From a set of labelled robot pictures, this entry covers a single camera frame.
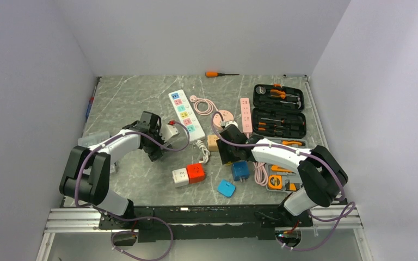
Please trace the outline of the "white cube adapter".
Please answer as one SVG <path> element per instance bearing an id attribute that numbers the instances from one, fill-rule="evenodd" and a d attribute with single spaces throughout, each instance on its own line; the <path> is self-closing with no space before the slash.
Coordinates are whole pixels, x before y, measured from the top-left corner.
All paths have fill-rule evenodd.
<path id="1" fill-rule="evenodd" d="M 189 184 L 189 176 L 186 168 L 172 170 L 172 178 L 176 188 Z"/>

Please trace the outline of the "red cube adapter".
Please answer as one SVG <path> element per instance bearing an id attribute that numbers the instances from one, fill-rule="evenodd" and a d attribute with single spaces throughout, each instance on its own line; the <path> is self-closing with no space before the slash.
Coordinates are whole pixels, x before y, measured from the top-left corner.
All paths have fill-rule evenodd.
<path id="1" fill-rule="evenodd" d="M 186 167 L 189 184 L 202 182 L 205 179 L 205 173 L 202 163 L 187 165 Z"/>

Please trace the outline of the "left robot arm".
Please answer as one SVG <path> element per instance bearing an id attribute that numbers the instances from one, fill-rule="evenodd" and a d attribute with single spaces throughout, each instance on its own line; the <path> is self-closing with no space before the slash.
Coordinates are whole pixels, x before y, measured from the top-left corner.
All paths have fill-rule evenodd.
<path id="1" fill-rule="evenodd" d="M 165 125 L 160 116 L 144 111 L 139 120 L 122 127 L 107 140 L 89 147 L 75 146 L 69 154 L 59 192 L 113 214 L 113 221 L 120 228 L 128 228 L 136 217 L 134 204 L 110 188 L 111 165 L 135 150 L 144 151 L 151 161 L 156 161 L 172 148 L 167 142 L 178 133 L 173 121 Z"/>

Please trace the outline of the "white power strip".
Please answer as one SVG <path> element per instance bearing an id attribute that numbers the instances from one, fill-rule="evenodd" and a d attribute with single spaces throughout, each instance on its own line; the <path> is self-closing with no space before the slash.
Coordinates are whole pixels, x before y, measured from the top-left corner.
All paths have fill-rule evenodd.
<path id="1" fill-rule="evenodd" d="M 174 107 L 179 121 L 189 131 L 189 141 L 196 142 L 203 140 L 206 134 L 191 107 L 189 98 L 183 90 L 168 93 L 169 99 Z"/>

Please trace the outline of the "pink power strip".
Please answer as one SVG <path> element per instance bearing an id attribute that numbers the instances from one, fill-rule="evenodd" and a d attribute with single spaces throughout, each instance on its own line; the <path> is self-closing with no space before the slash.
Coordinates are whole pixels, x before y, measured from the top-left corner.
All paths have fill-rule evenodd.
<path id="1" fill-rule="evenodd" d="M 253 132 L 253 125 L 251 121 L 250 100 L 247 97 L 240 98 L 242 132 L 251 134 Z"/>

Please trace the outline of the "dark blue cube adapter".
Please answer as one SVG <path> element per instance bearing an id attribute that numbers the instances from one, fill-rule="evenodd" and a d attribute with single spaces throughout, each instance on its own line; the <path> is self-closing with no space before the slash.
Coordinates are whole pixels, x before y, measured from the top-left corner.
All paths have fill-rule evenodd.
<path id="1" fill-rule="evenodd" d="M 247 161 L 237 161 L 231 164 L 232 177 L 235 182 L 242 182 L 249 178 L 250 171 Z"/>

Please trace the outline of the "clear plastic screw box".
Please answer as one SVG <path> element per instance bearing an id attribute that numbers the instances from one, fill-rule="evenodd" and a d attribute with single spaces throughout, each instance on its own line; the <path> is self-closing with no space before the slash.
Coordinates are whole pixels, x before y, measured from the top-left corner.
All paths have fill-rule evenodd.
<path id="1" fill-rule="evenodd" d="M 106 141 L 107 139 L 109 139 L 110 137 L 111 135 L 108 131 L 93 133 L 88 136 L 79 138 L 77 140 L 77 145 L 82 146 L 82 147 L 90 147 L 90 146 L 100 144 Z M 111 164 L 110 169 L 109 169 L 110 174 L 116 172 L 116 167 L 117 167 L 116 163 Z M 91 167 L 88 167 L 87 169 L 84 170 L 83 173 L 89 175 L 90 170 L 91 170 Z"/>

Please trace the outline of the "grey tool tray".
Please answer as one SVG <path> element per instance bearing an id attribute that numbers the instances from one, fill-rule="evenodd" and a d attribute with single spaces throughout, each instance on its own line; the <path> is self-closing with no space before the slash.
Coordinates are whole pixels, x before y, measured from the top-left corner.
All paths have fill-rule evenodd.
<path id="1" fill-rule="evenodd" d="M 304 139 L 291 139 L 291 138 L 271 138 L 273 142 L 291 146 L 295 148 L 306 148 L 306 141 Z M 300 179 L 299 174 L 297 173 L 283 173 L 283 172 L 274 172 L 271 170 L 271 166 L 274 164 L 265 163 L 265 169 L 267 171 L 267 178 L 271 175 L 281 175 L 282 176 L 282 184 L 283 188 L 282 190 L 269 190 L 267 188 L 267 184 L 265 185 L 265 188 L 269 191 L 275 191 L 275 192 L 284 192 L 284 193 L 292 193 L 296 192 L 300 188 L 303 187 L 302 180 Z"/>

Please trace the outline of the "light blue cube adapter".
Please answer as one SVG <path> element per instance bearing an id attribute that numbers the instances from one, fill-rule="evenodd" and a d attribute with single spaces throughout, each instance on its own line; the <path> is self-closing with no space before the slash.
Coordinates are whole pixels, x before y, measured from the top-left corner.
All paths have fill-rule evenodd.
<path id="1" fill-rule="evenodd" d="M 225 179 L 221 180 L 217 187 L 217 191 L 225 197 L 231 197 L 235 190 L 235 185 Z"/>

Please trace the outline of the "black tool case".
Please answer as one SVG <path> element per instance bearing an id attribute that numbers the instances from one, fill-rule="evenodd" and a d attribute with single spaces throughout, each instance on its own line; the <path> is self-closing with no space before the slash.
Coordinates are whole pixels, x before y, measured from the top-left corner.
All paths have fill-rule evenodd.
<path id="1" fill-rule="evenodd" d="M 270 98 L 271 89 L 286 92 L 285 100 Z M 253 91 L 253 132 L 276 138 L 306 136 L 305 98 L 301 90 L 280 84 L 257 84 Z"/>

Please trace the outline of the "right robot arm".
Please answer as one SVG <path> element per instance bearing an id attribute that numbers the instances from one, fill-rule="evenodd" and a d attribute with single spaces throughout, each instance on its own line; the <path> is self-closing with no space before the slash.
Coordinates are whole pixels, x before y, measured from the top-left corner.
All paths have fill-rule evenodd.
<path id="1" fill-rule="evenodd" d="M 294 224 L 300 214 L 313 207 L 328 207 L 333 201 L 346 199 L 348 176 L 326 147 L 295 148 L 259 135 L 247 138 L 235 126 L 216 135 L 241 160 L 277 165 L 299 175 L 302 187 L 279 207 L 278 218 L 285 226 Z"/>

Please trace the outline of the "beige cube adapter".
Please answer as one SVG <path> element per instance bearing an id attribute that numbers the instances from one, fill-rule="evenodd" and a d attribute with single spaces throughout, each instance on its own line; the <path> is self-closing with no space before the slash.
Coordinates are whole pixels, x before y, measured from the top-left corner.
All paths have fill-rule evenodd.
<path id="1" fill-rule="evenodd" d="M 217 152 L 218 151 L 218 145 L 217 145 L 217 141 L 219 140 L 219 138 L 214 135 L 208 135 L 207 136 L 207 148 L 210 152 Z"/>

